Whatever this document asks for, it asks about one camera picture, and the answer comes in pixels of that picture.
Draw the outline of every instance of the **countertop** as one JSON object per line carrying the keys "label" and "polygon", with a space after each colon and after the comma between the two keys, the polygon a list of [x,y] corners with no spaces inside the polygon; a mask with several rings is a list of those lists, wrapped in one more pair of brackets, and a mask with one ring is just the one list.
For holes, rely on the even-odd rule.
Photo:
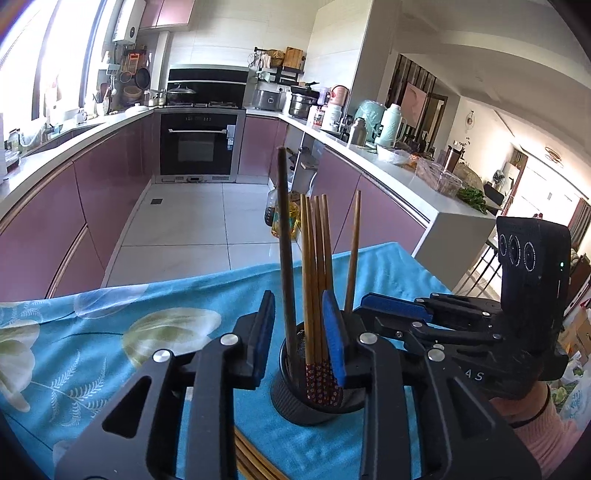
{"label": "countertop", "polygon": [[70,160],[88,145],[151,114],[153,109],[135,115],[127,115],[122,112],[93,118],[82,125],[96,124],[97,127],[68,140],[59,147],[22,158],[19,166],[12,170],[6,177],[7,180],[0,185],[0,219],[52,170]]}
{"label": "countertop", "polygon": [[436,192],[412,172],[379,161],[377,154],[370,153],[367,149],[356,145],[347,146],[347,143],[323,132],[319,127],[306,125],[305,120],[299,120],[281,112],[270,112],[255,108],[247,108],[246,114],[279,118],[290,125],[294,125],[367,172],[397,196],[406,200],[431,222],[435,220],[439,213],[494,219],[490,213],[480,213],[459,200]]}

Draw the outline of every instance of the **camera lens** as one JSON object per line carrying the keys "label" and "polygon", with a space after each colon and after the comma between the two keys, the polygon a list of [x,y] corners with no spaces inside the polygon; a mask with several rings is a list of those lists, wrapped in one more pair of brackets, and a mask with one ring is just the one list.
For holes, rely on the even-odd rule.
{"label": "camera lens", "polygon": [[520,256],[519,240],[517,240],[516,236],[511,235],[511,238],[509,238],[509,260],[511,260],[511,264],[519,265]]}
{"label": "camera lens", "polygon": [[502,257],[507,254],[507,239],[504,234],[499,238],[499,251],[501,252]]}
{"label": "camera lens", "polygon": [[527,242],[523,249],[523,263],[528,272],[531,272],[535,267],[535,250],[530,242]]}

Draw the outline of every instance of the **woven basket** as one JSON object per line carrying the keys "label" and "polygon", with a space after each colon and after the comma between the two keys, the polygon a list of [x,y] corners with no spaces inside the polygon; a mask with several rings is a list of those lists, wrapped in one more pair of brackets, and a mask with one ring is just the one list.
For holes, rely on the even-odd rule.
{"label": "woven basket", "polygon": [[267,50],[267,54],[271,57],[271,68],[280,67],[283,64],[285,53],[281,50]]}

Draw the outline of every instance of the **pink picture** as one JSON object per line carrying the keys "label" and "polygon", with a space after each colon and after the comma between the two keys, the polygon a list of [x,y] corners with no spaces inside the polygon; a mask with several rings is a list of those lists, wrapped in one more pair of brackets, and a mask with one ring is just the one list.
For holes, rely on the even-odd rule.
{"label": "pink picture", "polygon": [[413,128],[417,127],[426,100],[427,94],[420,88],[410,83],[407,85],[400,110],[402,111],[402,117],[407,121],[409,126]]}

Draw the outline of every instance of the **cutting board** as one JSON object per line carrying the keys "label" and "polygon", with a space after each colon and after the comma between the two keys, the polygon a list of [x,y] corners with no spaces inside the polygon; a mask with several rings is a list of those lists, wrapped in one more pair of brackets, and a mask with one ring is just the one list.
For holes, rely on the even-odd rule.
{"label": "cutting board", "polygon": [[301,58],[303,56],[303,50],[287,47],[285,49],[285,58],[283,59],[283,66],[299,70],[301,65]]}

